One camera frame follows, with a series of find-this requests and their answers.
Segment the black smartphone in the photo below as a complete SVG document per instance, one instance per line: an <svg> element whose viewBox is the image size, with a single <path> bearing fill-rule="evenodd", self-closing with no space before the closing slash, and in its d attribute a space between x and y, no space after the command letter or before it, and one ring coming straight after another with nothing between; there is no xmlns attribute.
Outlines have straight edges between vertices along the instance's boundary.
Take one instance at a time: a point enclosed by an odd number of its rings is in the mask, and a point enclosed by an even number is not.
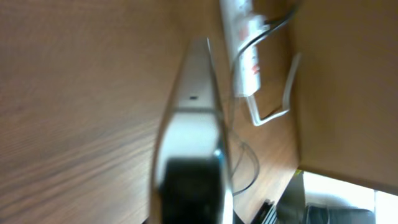
<svg viewBox="0 0 398 224"><path fill-rule="evenodd" d="M162 223L160 186L166 165L172 159L216 159L219 162L221 207L218 223L233 223L228 133L207 37L194 39L187 47L161 119L151 164L147 223Z"/></svg>

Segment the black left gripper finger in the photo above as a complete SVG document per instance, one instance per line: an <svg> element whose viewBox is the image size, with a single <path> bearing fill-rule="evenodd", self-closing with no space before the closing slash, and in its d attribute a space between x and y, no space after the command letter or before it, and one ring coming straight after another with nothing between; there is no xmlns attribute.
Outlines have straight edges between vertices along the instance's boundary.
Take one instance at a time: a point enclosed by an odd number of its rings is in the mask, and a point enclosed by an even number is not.
<svg viewBox="0 0 398 224"><path fill-rule="evenodd" d="M216 159L172 159L160 186L161 222L218 223L221 172Z"/></svg>

